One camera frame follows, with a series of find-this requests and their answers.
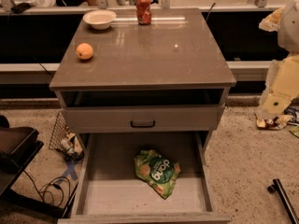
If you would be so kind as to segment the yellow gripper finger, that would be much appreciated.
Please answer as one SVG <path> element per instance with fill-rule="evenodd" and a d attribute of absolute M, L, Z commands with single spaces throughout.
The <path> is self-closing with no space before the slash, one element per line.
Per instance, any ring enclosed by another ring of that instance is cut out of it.
<path fill-rule="evenodd" d="M 299 96 L 299 54 L 291 53 L 283 61 L 273 60 L 265 85 L 257 117 L 273 119 L 282 114 L 292 100 Z"/>
<path fill-rule="evenodd" d="M 280 7 L 262 19 L 259 28 L 266 32 L 278 32 L 280 30 L 280 22 L 282 19 L 284 7 Z"/>

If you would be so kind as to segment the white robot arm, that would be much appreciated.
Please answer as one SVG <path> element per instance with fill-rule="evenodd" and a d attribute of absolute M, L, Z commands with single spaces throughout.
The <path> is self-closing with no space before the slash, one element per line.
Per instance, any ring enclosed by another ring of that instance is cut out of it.
<path fill-rule="evenodd" d="M 259 119 L 274 119 L 299 95 L 299 0 L 290 0 L 259 24 L 268 32 L 278 32 L 278 45 L 289 52 L 282 61 L 270 63 L 265 90 L 259 101 Z"/>

